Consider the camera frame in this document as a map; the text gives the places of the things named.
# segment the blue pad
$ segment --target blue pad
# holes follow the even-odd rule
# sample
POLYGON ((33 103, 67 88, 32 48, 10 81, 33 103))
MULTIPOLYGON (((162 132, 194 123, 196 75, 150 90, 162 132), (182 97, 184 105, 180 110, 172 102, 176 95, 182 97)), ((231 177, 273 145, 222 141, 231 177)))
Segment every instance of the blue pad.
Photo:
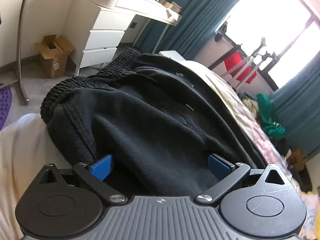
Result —
POLYGON ((113 156, 106 155, 89 167, 90 174, 99 180, 104 180, 113 170, 113 156))
POLYGON ((235 166, 217 155, 210 155, 208 168, 211 173, 220 181, 235 170, 235 166))

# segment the green fabric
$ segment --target green fabric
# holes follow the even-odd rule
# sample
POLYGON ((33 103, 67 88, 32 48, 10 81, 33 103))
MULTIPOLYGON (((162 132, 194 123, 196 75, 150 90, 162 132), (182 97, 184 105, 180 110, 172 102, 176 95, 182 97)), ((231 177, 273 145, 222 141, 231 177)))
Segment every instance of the green fabric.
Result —
POLYGON ((285 129, 278 123, 270 100, 264 94, 257 95, 259 106, 260 125, 269 137, 281 140, 285 136, 285 129))

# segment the white desk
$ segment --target white desk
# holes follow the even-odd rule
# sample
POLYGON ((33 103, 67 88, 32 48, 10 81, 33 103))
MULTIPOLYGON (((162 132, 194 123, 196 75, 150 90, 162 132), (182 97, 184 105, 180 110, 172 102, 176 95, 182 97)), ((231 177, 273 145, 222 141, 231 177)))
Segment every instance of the white desk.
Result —
POLYGON ((181 19, 179 14, 154 0, 73 1, 63 35, 76 48, 70 55, 77 66, 75 76, 79 74, 79 69, 82 67, 112 60, 124 31, 127 30, 135 15, 149 18, 148 22, 154 19, 167 24, 154 51, 169 25, 175 26, 181 19))

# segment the bright window light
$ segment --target bright window light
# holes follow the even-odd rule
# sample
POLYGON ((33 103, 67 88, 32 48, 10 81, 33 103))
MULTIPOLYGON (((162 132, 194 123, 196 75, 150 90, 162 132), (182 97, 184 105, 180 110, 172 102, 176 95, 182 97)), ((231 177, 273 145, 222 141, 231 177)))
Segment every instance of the bright window light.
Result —
POLYGON ((278 88, 297 75, 320 51, 320 29, 312 23, 269 71, 278 88))
POLYGON ((279 54, 304 28, 310 13, 299 0, 240 0, 231 10, 227 36, 250 55, 266 37, 266 49, 279 54))

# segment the blue curtain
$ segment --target blue curtain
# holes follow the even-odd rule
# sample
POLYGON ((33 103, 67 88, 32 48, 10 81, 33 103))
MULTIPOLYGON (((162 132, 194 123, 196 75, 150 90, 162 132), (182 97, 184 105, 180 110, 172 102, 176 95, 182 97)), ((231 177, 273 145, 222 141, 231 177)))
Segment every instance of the blue curtain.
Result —
POLYGON ((320 52, 270 100, 293 149, 320 152, 320 52))
MULTIPOLYGON (((176 50, 184 58, 193 59, 239 0, 168 1, 174 1, 183 8, 183 18, 176 27, 170 26, 158 47, 158 51, 176 50)), ((164 27, 164 23, 151 21, 137 41, 136 46, 142 52, 150 53, 164 27)))

